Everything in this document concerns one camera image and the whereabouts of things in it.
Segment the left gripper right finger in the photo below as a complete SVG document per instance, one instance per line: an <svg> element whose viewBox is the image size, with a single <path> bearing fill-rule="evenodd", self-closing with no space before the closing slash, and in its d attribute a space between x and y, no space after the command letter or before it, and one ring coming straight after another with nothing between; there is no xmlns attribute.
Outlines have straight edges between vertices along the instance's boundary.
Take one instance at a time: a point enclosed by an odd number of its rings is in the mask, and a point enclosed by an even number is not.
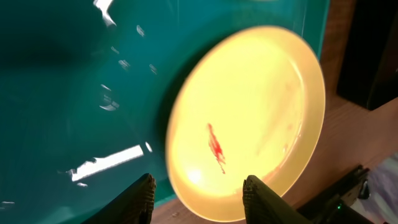
<svg viewBox="0 0 398 224"><path fill-rule="evenodd" d="M247 224L311 224L255 175L244 180L243 205Z"/></svg>

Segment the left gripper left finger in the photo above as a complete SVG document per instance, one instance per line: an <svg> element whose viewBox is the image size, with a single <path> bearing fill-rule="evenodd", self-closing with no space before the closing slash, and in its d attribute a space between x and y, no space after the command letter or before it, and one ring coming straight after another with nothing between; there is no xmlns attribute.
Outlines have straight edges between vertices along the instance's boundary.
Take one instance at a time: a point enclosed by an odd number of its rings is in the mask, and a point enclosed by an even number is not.
<svg viewBox="0 0 398 224"><path fill-rule="evenodd" d="M150 224L155 188L155 179L146 173L83 224Z"/></svg>

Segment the yellow-green plate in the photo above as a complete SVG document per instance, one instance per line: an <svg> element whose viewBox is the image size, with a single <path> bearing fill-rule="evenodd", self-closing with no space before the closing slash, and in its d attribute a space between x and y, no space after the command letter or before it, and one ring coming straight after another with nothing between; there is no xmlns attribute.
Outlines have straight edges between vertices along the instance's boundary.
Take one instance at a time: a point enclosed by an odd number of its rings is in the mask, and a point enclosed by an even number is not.
<svg viewBox="0 0 398 224"><path fill-rule="evenodd" d="M199 217L240 221L245 179L288 192L324 114L324 78L306 41L277 26L239 31L196 64L176 97L165 138L172 188Z"/></svg>

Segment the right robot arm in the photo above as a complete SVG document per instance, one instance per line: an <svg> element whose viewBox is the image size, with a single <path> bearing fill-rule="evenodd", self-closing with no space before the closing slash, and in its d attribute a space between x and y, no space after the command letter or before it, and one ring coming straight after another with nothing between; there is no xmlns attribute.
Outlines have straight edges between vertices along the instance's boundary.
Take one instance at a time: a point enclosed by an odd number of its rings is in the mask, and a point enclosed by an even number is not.
<svg viewBox="0 0 398 224"><path fill-rule="evenodd" d="M357 166L297 209L314 224L371 224L372 222L351 208L357 199L370 197L369 169Z"/></svg>

